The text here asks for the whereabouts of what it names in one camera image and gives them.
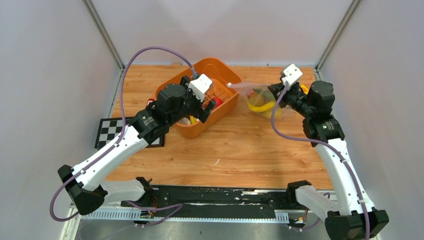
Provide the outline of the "green cucumber toy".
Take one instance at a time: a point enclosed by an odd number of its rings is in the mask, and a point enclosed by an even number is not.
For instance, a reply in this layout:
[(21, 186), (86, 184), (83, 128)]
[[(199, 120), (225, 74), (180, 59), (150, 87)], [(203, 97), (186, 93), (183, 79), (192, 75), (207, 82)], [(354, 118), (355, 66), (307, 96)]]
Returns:
[(255, 93), (261, 95), (265, 100), (268, 101), (275, 101), (276, 98), (273, 95), (273, 93), (271, 91), (269, 91), (268, 89), (264, 89), (264, 88), (253, 88), (252, 89)]

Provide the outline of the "yellow banana toy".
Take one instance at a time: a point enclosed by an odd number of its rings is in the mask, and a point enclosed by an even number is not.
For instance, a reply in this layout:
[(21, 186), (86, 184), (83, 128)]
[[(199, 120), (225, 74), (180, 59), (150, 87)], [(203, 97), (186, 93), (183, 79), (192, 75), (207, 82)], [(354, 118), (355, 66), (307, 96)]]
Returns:
[(267, 103), (265, 103), (264, 105), (261, 105), (261, 106), (254, 106), (247, 100), (246, 105), (251, 111), (253, 111), (255, 113), (262, 113), (262, 112), (272, 110), (274, 108), (274, 106), (276, 105), (276, 102), (270, 101), (270, 102), (267, 102)]

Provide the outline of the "clear zip top bag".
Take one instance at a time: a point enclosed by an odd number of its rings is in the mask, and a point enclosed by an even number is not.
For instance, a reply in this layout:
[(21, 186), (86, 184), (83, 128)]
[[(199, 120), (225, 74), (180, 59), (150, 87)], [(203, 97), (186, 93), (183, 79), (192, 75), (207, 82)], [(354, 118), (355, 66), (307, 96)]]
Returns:
[(268, 89), (271, 85), (268, 83), (252, 83), (252, 82), (229, 82), (228, 88), (235, 90), (245, 99), (247, 108), (267, 119), (272, 118), (272, 112), (276, 105), (277, 98)]

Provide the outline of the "yellow pear toy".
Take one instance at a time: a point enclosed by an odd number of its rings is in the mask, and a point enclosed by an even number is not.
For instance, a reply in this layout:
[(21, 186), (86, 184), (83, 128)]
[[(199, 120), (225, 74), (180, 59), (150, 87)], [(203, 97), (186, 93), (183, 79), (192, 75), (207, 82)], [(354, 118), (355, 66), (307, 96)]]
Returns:
[[(268, 111), (263, 112), (263, 116), (267, 119), (272, 118), (273, 109), (269, 109)], [(282, 108), (277, 108), (274, 114), (274, 118), (278, 119), (281, 118), (284, 113), (284, 110)]]

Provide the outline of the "orange plastic basket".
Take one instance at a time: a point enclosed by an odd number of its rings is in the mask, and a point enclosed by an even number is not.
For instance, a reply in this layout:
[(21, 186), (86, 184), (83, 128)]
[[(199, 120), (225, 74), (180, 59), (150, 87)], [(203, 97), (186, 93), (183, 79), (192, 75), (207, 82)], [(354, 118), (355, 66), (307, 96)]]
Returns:
[(235, 89), (228, 88), (227, 84), (242, 82), (242, 78), (218, 58), (204, 58), (194, 63), (193, 66), (198, 74), (205, 74), (213, 81), (212, 87), (205, 94), (203, 107), (206, 107), (209, 101), (214, 98), (220, 99), (221, 102), (211, 112), (206, 123), (198, 121), (189, 125), (176, 123), (172, 126), (182, 137), (188, 139), (199, 136), (235, 109), (240, 95)]

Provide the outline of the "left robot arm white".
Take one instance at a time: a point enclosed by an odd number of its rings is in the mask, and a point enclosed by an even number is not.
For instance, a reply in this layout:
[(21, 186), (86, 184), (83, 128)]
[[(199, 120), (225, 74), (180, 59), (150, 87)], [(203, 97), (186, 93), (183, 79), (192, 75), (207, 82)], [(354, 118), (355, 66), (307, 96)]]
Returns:
[(122, 131), (94, 155), (75, 166), (60, 167), (58, 175), (78, 213), (85, 216), (103, 204), (121, 201), (149, 206), (153, 193), (144, 178), (130, 181), (105, 178), (129, 157), (167, 134), (183, 118), (193, 116), (205, 123), (216, 105), (211, 100), (203, 107), (212, 86), (213, 81), (205, 74), (194, 80), (183, 76), (179, 84), (166, 85), (154, 101), (123, 125)]

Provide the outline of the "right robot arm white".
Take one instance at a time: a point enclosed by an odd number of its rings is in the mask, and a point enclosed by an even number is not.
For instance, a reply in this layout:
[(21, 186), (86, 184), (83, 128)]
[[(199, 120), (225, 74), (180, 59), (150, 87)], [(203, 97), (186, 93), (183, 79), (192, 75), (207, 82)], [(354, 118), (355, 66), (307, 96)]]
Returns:
[(332, 240), (370, 240), (389, 223), (384, 209), (377, 209), (358, 179), (349, 155), (346, 136), (332, 110), (333, 85), (314, 81), (308, 92), (299, 83), (268, 86), (275, 107), (290, 107), (303, 117), (303, 142), (309, 142), (324, 162), (334, 187), (336, 201), (319, 193), (310, 182), (288, 184), (286, 204), (292, 209), (301, 205), (324, 222)]

